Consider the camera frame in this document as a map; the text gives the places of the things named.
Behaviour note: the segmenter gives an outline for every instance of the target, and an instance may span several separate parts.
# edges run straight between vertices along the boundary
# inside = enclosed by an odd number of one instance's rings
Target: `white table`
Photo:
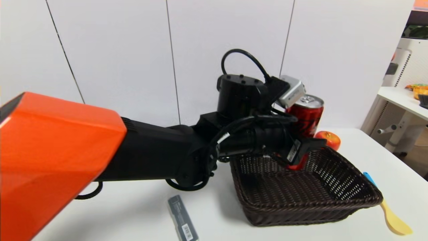
[[[381,87],[377,95],[380,98],[383,98],[406,110],[403,118],[400,120],[400,123],[398,123],[398,129],[385,145],[386,149],[394,152],[395,147],[404,135],[407,126],[409,126],[410,123],[413,122],[413,124],[415,124],[415,122],[418,122],[421,125],[428,124],[428,109],[419,106],[420,102],[413,97],[413,92],[406,89],[397,87]]]
[[[178,240],[166,204],[176,194],[202,241],[427,240],[428,183],[362,131],[330,131],[342,139],[339,152],[372,176],[391,209],[411,226],[412,235],[390,232],[380,206],[336,223],[253,227],[238,203],[230,167],[221,163],[208,185],[195,192],[177,191],[163,180],[104,183],[98,196],[74,200],[33,241]]]

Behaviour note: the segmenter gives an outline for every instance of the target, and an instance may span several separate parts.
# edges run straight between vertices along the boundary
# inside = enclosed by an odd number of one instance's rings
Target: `orange robot arm casing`
[[[31,240],[101,174],[126,134],[114,111],[30,92],[18,98],[0,125],[2,241]]]

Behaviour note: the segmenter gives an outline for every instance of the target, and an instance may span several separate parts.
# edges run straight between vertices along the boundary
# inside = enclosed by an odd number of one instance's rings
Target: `barcode label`
[[[192,240],[193,239],[192,232],[190,232],[190,228],[187,225],[187,223],[181,226],[181,228],[183,229],[184,235],[186,236],[186,240],[187,241]]]
[[[294,156],[297,154],[297,150],[300,148],[300,141],[299,140],[295,140],[294,141],[294,145],[290,150],[290,153],[287,156],[287,160],[289,162],[292,162],[294,160]]]

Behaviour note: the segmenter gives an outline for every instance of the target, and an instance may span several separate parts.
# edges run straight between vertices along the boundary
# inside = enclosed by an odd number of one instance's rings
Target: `black cable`
[[[98,193],[100,193],[102,189],[103,189],[103,182],[102,182],[102,181],[99,181],[99,182],[98,182],[98,187],[97,187],[97,189],[95,189],[93,192],[88,193],[88,194],[85,194],[85,195],[78,195],[78,196],[77,196],[77,197],[75,197],[74,199],[77,199],[77,200],[85,200],[85,199],[93,198],[93,197],[95,197],[96,195],[98,195]]]
[[[254,56],[252,56],[250,53],[248,53],[247,51],[242,50],[242,49],[238,49],[238,48],[231,49],[223,55],[223,58],[221,59],[221,71],[223,71],[223,74],[227,75],[226,70],[224,68],[224,61],[226,60],[226,57],[231,53],[240,53],[240,54],[243,54],[243,55],[247,56],[248,58],[250,58],[257,65],[257,67],[260,69],[260,71],[263,73],[265,80],[269,81],[270,76],[268,75],[266,70],[263,68],[263,66],[260,64],[260,62],[256,58],[254,58]]]
[[[211,158],[214,157],[214,155],[212,155],[212,153],[210,151],[215,150],[216,145],[218,140],[220,140],[221,137],[223,137],[226,133],[230,133],[230,132],[235,132],[237,130],[239,130],[240,127],[242,127],[243,125],[247,124],[247,123],[251,123],[253,121],[278,121],[280,124],[282,123],[290,123],[290,122],[296,122],[297,118],[295,116],[292,116],[290,114],[286,114],[283,113],[284,115],[256,115],[256,116],[248,116],[248,117],[244,117],[238,120],[233,121],[232,123],[228,124],[227,126],[225,126],[223,129],[220,130],[219,133],[217,133],[217,135],[210,141],[210,143],[208,144],[208,153],[207,153],[207,158]],[[207,159],[206,164],[205,164],[205,168],[206,168],[206,173],[204,176],[204,179],[202,180],[202,183],[193,187],[182,187],[180,185],[178,185],[177,183],[173,182],[171,179],[166,179],[166,183],[168,183],[171,187],[181,190],[181,191],[196,191],[199,190],[203,187],[205,187],[205,185],[208,183],[209,177],[210,177],[210,172],[211,170],[209,170],[209,164],[210,161],[209,159]]]
[[[166,183],[168,183],[170,186],[172,186],[175,189],[178,189],[180,191],[196,191],[199,190],[203,187],[205,187],[205,185],[208,183],[208,177],[205,177],[204,180],[202,180],[202,183],[193,187],[182,187],[180,185],[178,185],[177,183],[173,182],[171,179],[166,179]]]

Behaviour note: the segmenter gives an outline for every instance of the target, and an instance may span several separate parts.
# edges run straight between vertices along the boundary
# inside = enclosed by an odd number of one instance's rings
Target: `brown woven basket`
[[[255,226],[336,222],[383,200],[376,186],[330,148],[311,152],[301,171],[269,157],[243,156],[230,166],[239,201]]]

